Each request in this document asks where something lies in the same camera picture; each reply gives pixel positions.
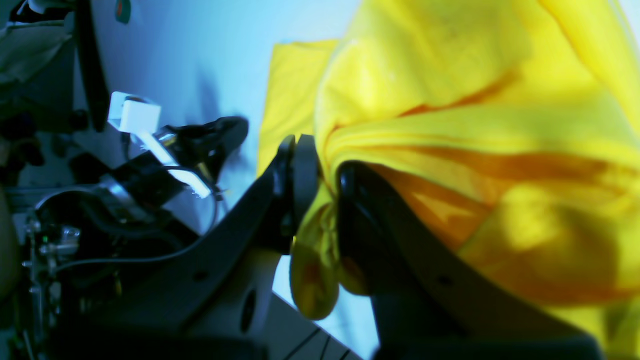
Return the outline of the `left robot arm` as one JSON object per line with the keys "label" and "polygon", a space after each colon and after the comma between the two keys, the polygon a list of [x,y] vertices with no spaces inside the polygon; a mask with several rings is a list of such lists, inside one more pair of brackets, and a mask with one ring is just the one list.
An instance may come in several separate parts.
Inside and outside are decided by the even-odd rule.
{"label": "left robot arm", "polygon": [[94,184],[50,190],[28,218],[35,342],[115,350],[253,343],[274,272],[313,202],[313,136],[276,143],[230,210],[219,185],[249,121],[165,125]]}

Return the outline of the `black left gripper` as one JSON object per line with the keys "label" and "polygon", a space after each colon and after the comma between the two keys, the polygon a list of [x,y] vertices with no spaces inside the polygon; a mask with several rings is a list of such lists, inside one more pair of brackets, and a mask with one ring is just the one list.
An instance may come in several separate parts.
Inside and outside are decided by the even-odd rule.
{"label": "black left gripper", "polygon": [[[249,121],[225,116],[204,124],[166,125],[147,150],[100,178],[114,216],[144,221],[185,190],[210,198],[228,158],[245,141]],[[171,260],[132,292],[90,316],[101,330],[184,337],[230,285],[250,249],[285,255],[318,189],[314,137],[287,136],[263,174],[193,249]]]}

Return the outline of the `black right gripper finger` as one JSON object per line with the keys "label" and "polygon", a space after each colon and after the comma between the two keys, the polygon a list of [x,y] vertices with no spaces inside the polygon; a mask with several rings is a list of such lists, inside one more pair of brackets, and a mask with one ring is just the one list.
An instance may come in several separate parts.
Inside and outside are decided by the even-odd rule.
{"label": "black right gripper finger", "polygon": [[343,259],[370,291],[376,360],[599,360],[595,339],[492,284],[371,166],[338,169]]}

